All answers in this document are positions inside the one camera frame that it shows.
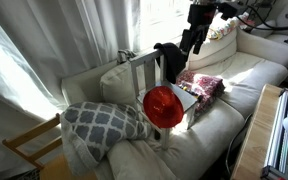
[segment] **floral fabric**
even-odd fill
[[[213,20],[207,32],[207,38],[211,40],[220,40],[232,32],[237,26],[240,26],[242,29],[247,27],[236,17],[229,18],[225,21],[220,18],[221,15],[222,13],[218,13],[216,18]],[[247,20],[248,16],[248,13],[245,12],[243,15],[240,15],[239,18],[241,18],[244,22],[253,25],[253,22]]]
[[[201,97],[196,106],[196,114],[207,111],[217,97],[224,93],[225,86],[223,80],[214,76],[198,74],[189,70],[184,70],[177,78],[176,85],[191,94]]]

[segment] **chair back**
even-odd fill
[[[142,56],[135,57],[131,59],[131,71],[133,78],[133,85],[135,90],[136,97],[140,95],[140,82],[137,77],[137,68],[141,65],[144,66],[144,79],[145,79],[145,87],[146,91],[152,89],[156,85],[156,77],[155,77],[155,59],[160,58],[160,80],[164,81],[166,78],[166,66],[164,61],[164,55],[160,50],[155,50],[150,54],[145,54]]]
[[[22,133],[21,135],[11,138],[11,139],[4,139],[2,141],[3,145],[7,148],[24,158],[26,161],[34,165],[38,169],[43,169],[44,164],[42,164],[38,159],[42,156],[46,155],[50,151],[54,150],[58,146],[62,145],[61,136],[57,137],[56,139],[52,140],[44,147],[40,148],[36,152],[29,154],[24,150],[20,149],[20,146],[24,145],[25,143],[29,142],[30,140],[46,133],[47,131],[51,130],[52,128],[56,127],[60,123],[60,115],[56,114],[56,116],[44,123],[37,125],[36,127]]]

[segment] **pink patterned cloth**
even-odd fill
[[[208,110],[217,97],[224,94],[223,80],[214,76],[198,74],[184,70],[176,80],[176,85],[186,86],[187,90],[202,95],[203,98],[197,104],[196,113],[201,114]]]

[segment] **white pillow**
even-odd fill
[[[156,81],[159,80],[159,67],[155,61]],[[145,88],[144,67],[137,68],[139,89]],[[101,94],[108,103],[127,104],[135,107],[135,92],[132,80],[131,63],[125,62],[106,72],[100,81]]]

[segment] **wooden furniture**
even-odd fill
[[[97,178],[93,171],[79,177],[72,175],[63,154],[58,155],[55,159],[47,162],[46,164],[42,164],[38,161],[38,159],[40,159],[42,156],[62,145],[61,137],[57,137],[56,139],[42,147],[40,150],[32,154],[28,154],[27,152],[20,149],[21,145],[29,142],[30,140],[33,140],[34,138],[42,135],[43,133],[46,133],[47,131],[56,127],[59,123],[60,115],[56,114],[53,119],[41,123],[36,127],[32,128],[31,130],[24,132],[15,138],[4,139],[2,143],[7,148],[9,148],[25,160],[27,160],[29,163],[34,165],[37,169],[39,169],[40,180],[96,180]]]
[[[260,179],[280,91],[276,86],[264,86],[231,179]]]

